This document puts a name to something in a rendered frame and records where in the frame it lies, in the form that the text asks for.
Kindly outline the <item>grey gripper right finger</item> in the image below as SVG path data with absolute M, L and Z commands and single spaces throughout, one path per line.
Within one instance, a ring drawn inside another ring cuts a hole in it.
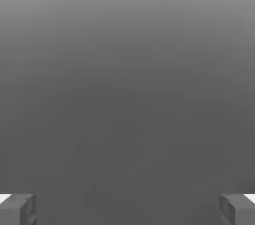
M 219 209 L 222 225 L 255 225 L 255 194 L 221 194 Z

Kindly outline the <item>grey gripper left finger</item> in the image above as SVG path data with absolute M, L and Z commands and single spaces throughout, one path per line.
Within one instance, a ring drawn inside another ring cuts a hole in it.
M 35 194 L 0 194 L 0 225 L 37 225 Z

